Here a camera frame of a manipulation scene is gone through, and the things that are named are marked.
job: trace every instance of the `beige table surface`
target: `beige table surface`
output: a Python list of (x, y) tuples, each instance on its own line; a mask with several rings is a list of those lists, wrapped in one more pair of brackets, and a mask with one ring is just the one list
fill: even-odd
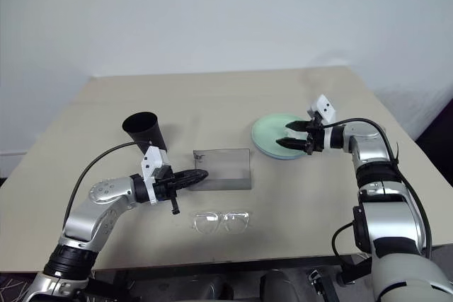
[[(401, 170), (418, 191), (433, 243), (453, 243), (453, 189), (391, 114), (345, 67), (219, 74), (118, 76), (91, 80), (48, 127), (0, 189), (0, 271), (41, 270), (57, 244), (69, 193), (80, 172), (104, 150), (129, 141), (122, 121), (148, 110), (159, 116), (174, 170), (192, 168), (194, 149), (249, 148), (253, 189), (181, 190), (181, 214), (170, 202), (125, 212), (98, 256), (96, 269), (332, 255), (331, 236), (352, 220), (357, 184), (350, 155), (328, 151), (293, 161), (263, 155), (251, 126), (273, 112), (306, 116), (324, 93), (338, 119), (368, 117), (399, 144)], [(104, 178), (140, 171), (136, 146), (95, 165), (76, 198)], [(243, 234), (201, 235), (191, 214), (216, 209), (251, 212)], [(358, 252), (352, 231), (338, 239), (343, 253)]]

